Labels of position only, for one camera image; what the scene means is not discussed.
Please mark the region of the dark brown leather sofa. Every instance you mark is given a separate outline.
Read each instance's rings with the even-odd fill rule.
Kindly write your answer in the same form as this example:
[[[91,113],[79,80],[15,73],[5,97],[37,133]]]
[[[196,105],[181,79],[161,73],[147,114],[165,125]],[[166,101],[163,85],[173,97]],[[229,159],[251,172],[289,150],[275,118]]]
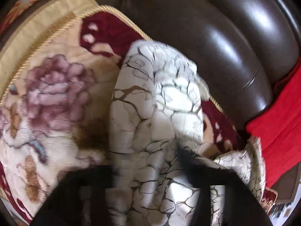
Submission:
[[[1,36],[50,0],[40,0]],[[300,30],[282,0],[95,0],[198,65],[211,94],[237,129],[266,110],[272,85],[300,57]]]

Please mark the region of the red quilt on sofa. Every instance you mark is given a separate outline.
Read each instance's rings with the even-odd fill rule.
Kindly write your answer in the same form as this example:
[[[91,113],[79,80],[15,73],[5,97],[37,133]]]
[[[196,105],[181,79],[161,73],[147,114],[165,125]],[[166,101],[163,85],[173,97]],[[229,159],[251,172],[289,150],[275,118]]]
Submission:
[[[267,187],[300,162],[300,61],[274,90],[274,103],[246,125],[261,139]]]

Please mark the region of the white black-patterned coat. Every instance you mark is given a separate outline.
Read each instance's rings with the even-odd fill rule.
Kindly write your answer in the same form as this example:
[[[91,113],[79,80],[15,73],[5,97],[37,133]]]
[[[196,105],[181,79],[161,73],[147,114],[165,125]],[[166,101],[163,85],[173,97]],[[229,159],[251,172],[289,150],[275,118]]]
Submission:
[[[114,225],[190,225],[199,189],[186,178],[177,144],[233,170],[260,202],[265,164],[258,138],[241,151],[205,141],[202,103],[209,90],[196,65],[160,42],[133,42],[113,91],[110,152],[115,171],[107,192]],[[221,225],[222,188],[211,187],[211,225]]]

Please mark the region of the floral red beige blanket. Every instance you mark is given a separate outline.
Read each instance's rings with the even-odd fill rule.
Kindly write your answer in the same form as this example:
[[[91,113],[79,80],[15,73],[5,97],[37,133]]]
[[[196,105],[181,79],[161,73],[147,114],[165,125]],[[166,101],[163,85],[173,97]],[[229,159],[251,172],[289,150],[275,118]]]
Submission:
[[[117,9],[87,3],[46,4],[1,50],[1,213],[8,225],[30,225],[70,171],[110,165],[113,185],[113,91],[131,44],[156,41]],[[201,106],[205,141],[221,152],[246,147],[211,95]]]

